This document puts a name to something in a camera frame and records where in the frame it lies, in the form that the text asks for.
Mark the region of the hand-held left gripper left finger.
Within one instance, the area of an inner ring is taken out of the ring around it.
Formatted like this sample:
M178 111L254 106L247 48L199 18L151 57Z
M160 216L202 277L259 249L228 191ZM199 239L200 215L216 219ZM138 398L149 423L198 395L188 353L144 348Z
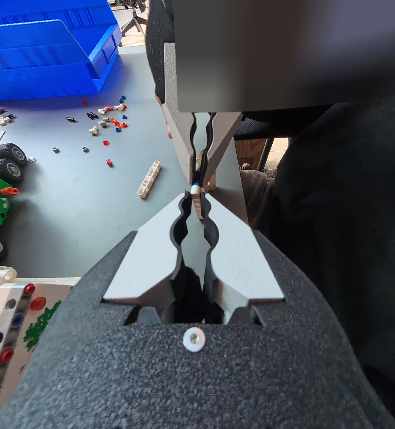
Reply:
M191 194L185 191L136 232L103 300L152 307L162 322L174 320L175 303L184 297L181 243L188 233Z

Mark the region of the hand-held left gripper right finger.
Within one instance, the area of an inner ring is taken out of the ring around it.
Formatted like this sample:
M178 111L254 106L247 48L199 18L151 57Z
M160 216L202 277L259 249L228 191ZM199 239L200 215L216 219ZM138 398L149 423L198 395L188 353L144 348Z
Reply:
M208 193L200 196L206 255L207 323L253 322L252 307L285 300L253 230Z

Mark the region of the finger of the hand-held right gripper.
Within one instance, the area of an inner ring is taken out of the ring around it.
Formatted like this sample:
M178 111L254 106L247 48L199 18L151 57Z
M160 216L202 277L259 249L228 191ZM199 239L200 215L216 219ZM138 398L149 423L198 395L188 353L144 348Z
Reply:
M196 150L193 143L196 118L193 113L179 111L175 44L173 42L164 43L163 54L165 97L162 109L171 132L180 167L186 180L192 185L196 164Z
M207 185L243 118L242 112L213 112L206 126L207 145L201 162L201 186Z

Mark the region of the white lego beam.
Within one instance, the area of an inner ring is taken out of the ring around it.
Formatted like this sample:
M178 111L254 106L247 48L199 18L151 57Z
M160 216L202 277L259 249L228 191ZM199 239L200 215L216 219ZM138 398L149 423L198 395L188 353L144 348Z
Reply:
M157 160L152 164L150 170L148 171L146 177L144 178L143 182L141 183L137 191L138 196L142 200L147 197L149 190L151 189L152 185L157 179L160 169L161 169L161 164L160 164L160 161Z
M202 164L202 158L203 158L204 153L205 153L205 149L203 149L203 150L198 154L198 156L197 156L197 158L196 158L196 164L195 164L196 175L197 175L198 173L200 173L201 164ZM211 176L211 179L208 181L208 183L203 187L203 189L205 190L205 192L209 192L209 191L215 190L215 189L216 189L216 187L217 187L217 186L216 186L216 173L214 173L214 174Z

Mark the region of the blue white Lego pin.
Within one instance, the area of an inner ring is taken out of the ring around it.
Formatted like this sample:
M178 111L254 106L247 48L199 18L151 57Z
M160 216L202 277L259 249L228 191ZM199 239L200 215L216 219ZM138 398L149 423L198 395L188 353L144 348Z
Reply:
M201 194L205 194L205 188L204 187L200 187L197 183L192 185L191 190L190 190L190 194L192 197L192 202L196 211L196 215L198 220L201 223L204 223L204 217L202 216L202 211L201 211Z

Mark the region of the white lego garbage container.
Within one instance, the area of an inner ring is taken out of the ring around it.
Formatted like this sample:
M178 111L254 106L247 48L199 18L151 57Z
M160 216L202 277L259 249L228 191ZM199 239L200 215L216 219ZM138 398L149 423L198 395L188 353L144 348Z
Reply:
M0 265L0 409L14 394L56 309L81 277L18 278Z

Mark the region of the person's right hand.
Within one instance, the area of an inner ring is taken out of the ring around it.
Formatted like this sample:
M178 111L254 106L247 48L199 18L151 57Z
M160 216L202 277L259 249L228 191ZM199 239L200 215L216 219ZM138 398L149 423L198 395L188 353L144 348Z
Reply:
M164 115L164 118L165 118L165 123L166 123L166 127L167 127L167 136L168 136L169 139L172 139L171 129L170 129L167 117L165 115L163 104L162 104L161 99L159 98L159 96L158 96L158 94L156 92L155 92L155 99L157 100L159 106L161 107L163 115Z

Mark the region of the black office chair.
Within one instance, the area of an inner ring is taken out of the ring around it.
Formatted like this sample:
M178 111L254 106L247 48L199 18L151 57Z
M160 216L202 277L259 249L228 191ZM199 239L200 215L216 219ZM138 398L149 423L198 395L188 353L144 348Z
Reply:
M144 39L148 19L146 0L109 0L111 10L120 27L121 36Z

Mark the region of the beige cloth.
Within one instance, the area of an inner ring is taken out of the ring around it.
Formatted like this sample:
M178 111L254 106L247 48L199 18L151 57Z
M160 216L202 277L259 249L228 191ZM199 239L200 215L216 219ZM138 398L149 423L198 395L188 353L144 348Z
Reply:
M263 172L241 170L243 194L249 226L268 236L279 214L276 179L268 181Z

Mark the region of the person's black clothing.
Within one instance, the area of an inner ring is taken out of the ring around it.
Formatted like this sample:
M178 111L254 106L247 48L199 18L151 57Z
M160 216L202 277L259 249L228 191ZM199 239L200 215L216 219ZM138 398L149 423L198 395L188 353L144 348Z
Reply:
M245 115L291 140L265 237L320 290L395 418L395 96Z

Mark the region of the blue plastic bin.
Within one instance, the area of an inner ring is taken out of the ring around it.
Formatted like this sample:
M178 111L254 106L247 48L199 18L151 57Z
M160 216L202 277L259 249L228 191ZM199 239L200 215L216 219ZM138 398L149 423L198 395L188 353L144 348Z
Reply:
M0 0L0 102L97 94L121 32L105 0Z

